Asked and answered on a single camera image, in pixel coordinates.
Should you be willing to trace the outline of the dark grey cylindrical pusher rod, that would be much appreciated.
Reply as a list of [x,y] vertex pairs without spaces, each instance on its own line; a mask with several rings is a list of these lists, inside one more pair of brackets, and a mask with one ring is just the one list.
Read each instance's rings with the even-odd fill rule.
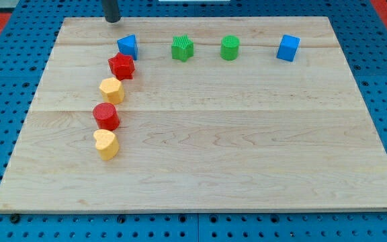
[[101,0],[101,5],[106,22],[116,23],[120,21],[121,15],[118,0]]

